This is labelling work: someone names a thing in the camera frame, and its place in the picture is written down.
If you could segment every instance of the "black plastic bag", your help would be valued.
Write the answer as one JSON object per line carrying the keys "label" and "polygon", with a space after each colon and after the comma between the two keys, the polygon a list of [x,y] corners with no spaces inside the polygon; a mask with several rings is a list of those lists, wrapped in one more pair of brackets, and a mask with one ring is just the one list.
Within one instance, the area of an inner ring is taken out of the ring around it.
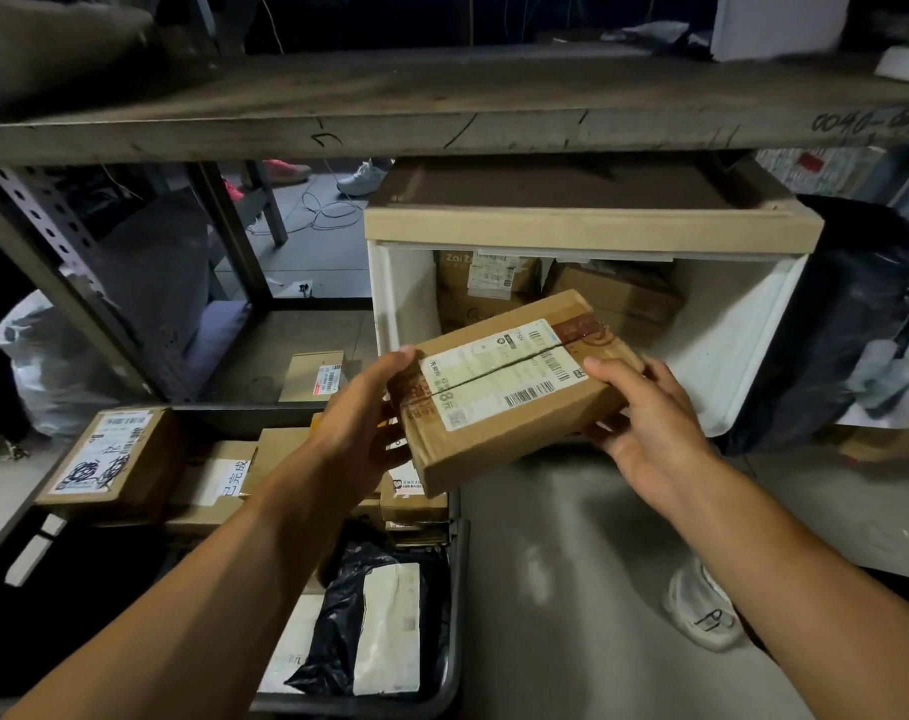
{"label": "black plastic bag", "polygon": [[444,676],[450,625],[450,569],[440,549],[398,549],[371,542],[349,543],[337,578],[328,586],[304,664],[285,682],[308,695],[353,694],[354,661],[364,621],[364,579],[378,567],[418,564],[421,686],[393,695],[424,700],[434,696]]}
{"label": "black plastic bag", "polygon": [[854,403],[846,382],[871,341],[909,341],[909,222],[879,204],[832,196],[798,199],[824,218],[726,455],[793,447]]}

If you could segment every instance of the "metal post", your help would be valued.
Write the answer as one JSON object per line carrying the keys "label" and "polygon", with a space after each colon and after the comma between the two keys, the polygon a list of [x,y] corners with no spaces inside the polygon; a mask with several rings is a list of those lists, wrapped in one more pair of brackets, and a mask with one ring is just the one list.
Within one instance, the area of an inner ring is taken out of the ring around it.
{"label": "metal post", "polygon": [[137,346],[96,296],[84,298],[58,270],[58,264],[22,232],[0,205],[0,249],[31,279],[54,307],[101,352],[115,374],[152,399],[162,390],[149,375]]}
{"label": "metal post", "polygon": [[214,231],[221,237],[228,260],[244,289],[248,301],[260,311],[269,310],[274,296],[268,287],[267,278],[248,240],[248,233],[237,216],[237,210],[228,196],[221,171],[212,161],[197,161],[184,164],[191,187],[208,212]]}
{"label": "metal post", "polygon": [[255,189],[260,189],[265,194],[267,202],[264,205],[264,220],[268,223],[268,229],[271,230],[271,237],[274,238],[275,245],[280,247],[287,242],[287,227],[284,226],[284,219],[280,216],[278,202],[274,198],[274,190],[271,189],[271,181],[268,180],[264,164],[260,161],[246,161],[244,166],[248,170],[248,176],[251,177],[251,183]]}

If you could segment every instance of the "sneaker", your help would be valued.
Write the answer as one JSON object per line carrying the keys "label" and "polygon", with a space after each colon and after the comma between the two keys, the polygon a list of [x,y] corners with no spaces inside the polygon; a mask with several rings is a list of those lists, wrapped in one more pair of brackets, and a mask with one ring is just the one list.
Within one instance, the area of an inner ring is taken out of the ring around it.
{"label": "sneaker", "polygon": [[376,167],[368,159],[351,176],[337,180],[337,188],[348,197],[366,197],[376,192],[387,176],[387,171]]}
{"label": "sneaker", "polygon": [[[264,170],[268,175],[268,183],[272,187],[289,187],[292,184],[302,184],[307,181],[312,170],[306,164],[288,164],[280,159],[265,159]],[[248,168],[241,170],[241,181],[248,189],[254,189],[255,183],[248,174]]]}
{"label": "sneaker", "polygon": [[228,190],[228,197],[231,198],[233,203],[239,203],[244,199],[244,192],[235,187],[230,181],[221,177],[221,180],[224,181],[224,188]]}
{"label": "sneaker", "polygon": [[712,652],[744,636],[734,604],[697,556],[674,572],[661,605],[681,634]]}

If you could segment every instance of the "forearm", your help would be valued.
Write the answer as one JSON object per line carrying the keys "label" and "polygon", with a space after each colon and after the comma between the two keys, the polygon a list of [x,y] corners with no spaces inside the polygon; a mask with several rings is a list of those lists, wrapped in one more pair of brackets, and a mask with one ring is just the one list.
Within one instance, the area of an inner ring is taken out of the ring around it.
{"label": "forearm", "polygon": [[909,604],[721,460],[672,523],[819,718],[909,718]]}
{"label": "forearm", "polygon": [[315,451],[35,687],[10,716],[240,717],[343,517]]}

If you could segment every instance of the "hand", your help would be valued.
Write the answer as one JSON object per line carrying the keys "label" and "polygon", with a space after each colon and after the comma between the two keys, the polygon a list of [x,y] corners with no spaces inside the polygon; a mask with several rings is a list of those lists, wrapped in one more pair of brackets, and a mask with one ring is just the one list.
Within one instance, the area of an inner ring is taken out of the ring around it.
{"label": "hand", "polygon": [[412,346],[402,346],[365,368],[331,398],[308,440],[306,447],[318,450],[325,472],[347,486],[348,509],[374,492],[381,475],[411,459],[406,445],[388,448],[404,437],[400,424],[378,425],[396,416],[391,402],[383,400],[388,380],[406,369],[414,356]]}
{"label": "hand", "polygon": [[644,502],[666,518],[698,466],[716,461],[688,393],[661,361],[642,357],[647,378],[620,359],[584,360],[584,370],[628,400],[630,416],[614,414],[585,436],[607,452]]}

